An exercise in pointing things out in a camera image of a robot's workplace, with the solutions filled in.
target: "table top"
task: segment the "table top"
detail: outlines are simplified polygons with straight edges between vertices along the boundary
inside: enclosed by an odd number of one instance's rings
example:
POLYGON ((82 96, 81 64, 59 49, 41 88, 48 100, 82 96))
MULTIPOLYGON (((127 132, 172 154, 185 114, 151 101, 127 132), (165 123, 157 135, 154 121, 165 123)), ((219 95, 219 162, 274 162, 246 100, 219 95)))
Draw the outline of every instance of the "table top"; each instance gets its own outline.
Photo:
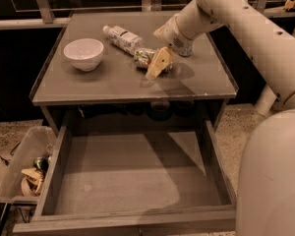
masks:
POLYGON ((74 14, 54 48, 52 59, 33 95, 33 104, 76 105, 235 97, 237 86, 206 34, 195 40, 191 57, 175 55, 171 71, 148 81, 147 70, 137 68, 133 56, 110 44, 102 31, 106 25, 118 25, 140 35, 146 48, 161 48, 163 45, 153 32, 174 13, 74 14), (104 44, 103 59, 93 71, 76 69, 63 55, 64 47, 79 38, 96 38, 104 44))

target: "bottle cap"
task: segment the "bottle cap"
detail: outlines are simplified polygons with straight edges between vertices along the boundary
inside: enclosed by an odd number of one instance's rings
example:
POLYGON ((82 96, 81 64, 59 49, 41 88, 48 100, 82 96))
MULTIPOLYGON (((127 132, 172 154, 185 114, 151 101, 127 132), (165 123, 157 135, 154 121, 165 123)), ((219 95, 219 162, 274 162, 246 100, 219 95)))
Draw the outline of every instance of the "bottle cap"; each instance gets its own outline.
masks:
POLYGON ((110 27, 109 27, 109 26, 104 26, 103 29, 102 29, 102 31, 103 31, 106 35, 108 35, 109 30, 110 30, 110 27))

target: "label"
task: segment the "label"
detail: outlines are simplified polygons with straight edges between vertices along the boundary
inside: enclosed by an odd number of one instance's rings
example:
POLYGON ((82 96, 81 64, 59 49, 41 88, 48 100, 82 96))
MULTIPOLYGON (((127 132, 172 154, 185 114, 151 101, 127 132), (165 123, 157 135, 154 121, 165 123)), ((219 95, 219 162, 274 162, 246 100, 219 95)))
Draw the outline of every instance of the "label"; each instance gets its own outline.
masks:
POLYGON ((126 29, 120 27, 114 27, 109 33, 109 40, 119 48, 127 51, 130 54, 134 54, 134 47, 137 41, 141 38, 126 29))

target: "floor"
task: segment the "floor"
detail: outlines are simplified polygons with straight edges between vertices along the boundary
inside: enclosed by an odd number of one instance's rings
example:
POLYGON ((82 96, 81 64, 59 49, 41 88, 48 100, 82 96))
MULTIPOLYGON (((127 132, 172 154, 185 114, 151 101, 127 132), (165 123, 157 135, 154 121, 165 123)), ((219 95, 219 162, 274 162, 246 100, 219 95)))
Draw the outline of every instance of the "floor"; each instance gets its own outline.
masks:
MULTIPOLYGON (((258 114, 251 104, 228 105, 221 118, 216 132, 217 141, 222 151, 222 161, 225 166, 234 190, 238 186, 238 172, 240 167, 241 154, 245 142, 252 131, 266 117, 258 114)), ((13 148, 26 131, 32 126, 41 125, 41 120, 0 123, 0 155, 6 159, 12 159, 13 148)), ((0 159, 0 179, 5 174, 7 168, 0 159)), ((12 209, 6 227, 2 235, 12 235, 14 223, 22 223, 23 219, 17 209, 12 209)), ((234 232, 205 233, 199 236, 234 236, 234 232)))

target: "open box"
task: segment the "open box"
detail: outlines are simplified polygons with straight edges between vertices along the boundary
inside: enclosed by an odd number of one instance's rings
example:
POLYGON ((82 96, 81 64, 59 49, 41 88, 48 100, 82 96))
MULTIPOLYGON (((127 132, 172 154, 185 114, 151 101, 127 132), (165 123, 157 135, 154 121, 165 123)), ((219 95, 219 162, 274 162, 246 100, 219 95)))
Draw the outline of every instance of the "open box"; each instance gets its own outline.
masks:
POLYGON ((30 205, 37 202, 38 197, 24 197, 21 189, 24 174, 21 171, 31 168, 35 159, 46 154, 46 147, 55 143, 56 137, 49 127, 35 126, 27 130, 0 183, 0 204, 30 205))
POLYGON ((235 195, 205 105, 197 107, 195 115, 164 122, 145 114, 86 120, 69 110, 32 223, 17 224, 14 233, 233 229, 235 195))

